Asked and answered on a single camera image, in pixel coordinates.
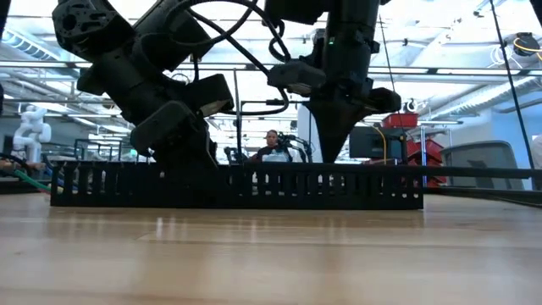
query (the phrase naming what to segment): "industrial ceiling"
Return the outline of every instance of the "industrial ceiling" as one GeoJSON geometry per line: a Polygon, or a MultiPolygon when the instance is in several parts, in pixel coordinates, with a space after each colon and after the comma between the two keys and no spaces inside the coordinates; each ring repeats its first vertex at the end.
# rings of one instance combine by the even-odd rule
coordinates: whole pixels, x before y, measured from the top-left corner
{"type": "MultiPolygon", "coordinates": [[[[40,103],[40,106],[49,108],[50,114],[69,114],[69,119],[94,131],[125,133],[131,126],[121,118],[110,117],[119,114],[119,110],[107,97],[94,97],[76,91],[74,84],[77,70],[67,69],[65,64],[60,63],[82,60],[60,49],[55,41],[50,15],[57,2],[12,1],[3,43],[0,45],[0,81],[8,97],[13,98],[9,104],[12,108],[8,110],[17,113],[18,103],[23,101],[47,101],[49,103],[40,103]]],[[[137,5],[128,0],[110,2],[132,23],[154,3],[151,0],[137,0],[137,5]]],[[[529,1],[495,0],[495,6],[506,39],[513,39],[518,32],[533,32],[536,38],[542,37],[542,29],[529,1]]],[[[231,27],[245,11],[244,7],[231,3],[208,3],[194,9],[223,28],[231,27]]],[[[394,0],[383,6],[380,14],[390,66],[394,67],[395,89],[403,97],[403,102],[413,105],[412,110],[419,112],[425,119],[450,119],[451,114],[454,117],[472,114],[485,105],[491,107],[501,101],[495,99],[495,95],[498,97],[501,94],[496,90],[502,87],[502,91],[506,92],[504,86],[507,78],[488,0],[394,0]],[[471,107],[474,97],[478,104],[471,107]]],[[[311,52],[312,34],[317,28],[325,27],[325,18],[322,16],[315,26],[286,24],[285,44],[293,56],[311,52]]],[[[212,30],[205,25],[203,27],[212,35],[212,30]]],[[[373,57],[371,77],[376,80],[375,86],[391,89],[380,28],[376,33],[376,40],[381,42],[382,47],[380,54],[373,57]]],[[[234,34],[234,38],[263,63],[276,63],[268,53],[271,35],[267,28],[261,26],[257,15],[252,15],[234,34]]],[[[540,83],[536,70],[541,68],[542,58],[520,57],[509,49],[508,58],[517,74],[522,69],[535,70],[533,76],[516,77],[525,84],[524,93],[538,90],[540,83]]],[[[202,68],[207,70],[202,71],[202,77],[217,73],[212,69],[237,68],[240,70],[240,100],[260,102],[247,103],[243,110],[273,107],[266,106],[263,101],[278,98],[278,92],[266,85],[267,80],[262,73],[245,70],[245,64],[248,63],[227,42],[219,43],[203,58],[202,68]]],[[[222,73],[234,91],[233,72],[222,73]]],[[[171,77],[191,79],[191,66],[188,63],[182,64],[171,77]]],[[[291,127],[295,126],[292,121],[296,121],[296,109],[297,105],[292,104],[282,114],[246,118],[247,122],[243,125],[245,144],[249,147],[261,146],[265,131],[269,129],[290,132],[291,127]]],[[[219,115],[210,123],[214,127],[211,129],[212,136],[220,146],[235,145],[232,117],[219,115]]]]}

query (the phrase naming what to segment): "green hose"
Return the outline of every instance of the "green hose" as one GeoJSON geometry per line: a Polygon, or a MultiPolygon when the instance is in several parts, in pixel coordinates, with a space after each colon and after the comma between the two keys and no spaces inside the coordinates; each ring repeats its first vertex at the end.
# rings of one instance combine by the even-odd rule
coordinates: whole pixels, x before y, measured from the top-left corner
{"type": "Polygon", "coordinates": [[[40,182],[30,178],[27,174],[23,173],[22,171],[16,169],[14,170],[14,175],[19,177],[22,181],[30,184],[31,186],[34,186],[40,190],[51,192],[51,188],[48,186],[45,186],[41,184],[40,182]]]}

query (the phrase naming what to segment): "white robot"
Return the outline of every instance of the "white robot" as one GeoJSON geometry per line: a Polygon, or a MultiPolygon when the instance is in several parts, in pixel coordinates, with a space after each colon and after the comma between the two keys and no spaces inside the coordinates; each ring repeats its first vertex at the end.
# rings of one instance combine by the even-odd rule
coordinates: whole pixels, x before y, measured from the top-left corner
{"type": "Polygon", "coordinates": [[[41,144],[51,141],[51,126],[43,123],[46,113],[44,108],[26,107],[26,111],[21,114],[20,126],[14,134],[14,150],[11,152],[13,156],[29,163],[41,162],[41,144]]]}

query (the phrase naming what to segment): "wooden table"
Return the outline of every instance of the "wooden table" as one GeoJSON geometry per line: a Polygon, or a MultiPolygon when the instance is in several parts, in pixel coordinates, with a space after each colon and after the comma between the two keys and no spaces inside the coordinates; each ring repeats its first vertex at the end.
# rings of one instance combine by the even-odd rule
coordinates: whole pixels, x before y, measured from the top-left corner
{"type": "Polygon", "coordinates": [[[0,304],[539,305],[542,211],[49,208],[0,197],[0,304]]]}

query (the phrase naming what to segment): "wooden surface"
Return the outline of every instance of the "wooden surface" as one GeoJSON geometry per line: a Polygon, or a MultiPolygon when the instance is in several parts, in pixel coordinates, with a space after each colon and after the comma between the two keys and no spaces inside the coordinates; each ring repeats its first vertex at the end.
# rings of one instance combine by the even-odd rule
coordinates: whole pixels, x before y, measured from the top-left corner
{"type": "Polygon", "coordinates": [[[0,304],[540,305],[542,212],[49,208],[0,197],[0,304]]]}

